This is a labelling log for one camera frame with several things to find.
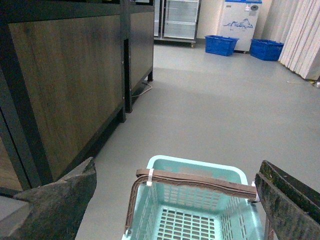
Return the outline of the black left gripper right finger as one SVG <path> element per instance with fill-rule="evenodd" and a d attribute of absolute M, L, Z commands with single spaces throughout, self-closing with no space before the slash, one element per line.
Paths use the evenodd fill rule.
<path fill-rule="evenodd" d="M 255 175 L 262 207 L 279 240 L 320 238 L 320 193 L 264 160 Z"/>

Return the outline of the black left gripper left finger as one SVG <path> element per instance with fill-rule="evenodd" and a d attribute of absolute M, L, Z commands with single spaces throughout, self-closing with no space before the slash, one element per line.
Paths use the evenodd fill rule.
<path fill-rule="evenodd" d="M 97 187 L 93 157 L 59 180 L 10 198 L 0 220 L 2 240 L 74 240 Z"/>

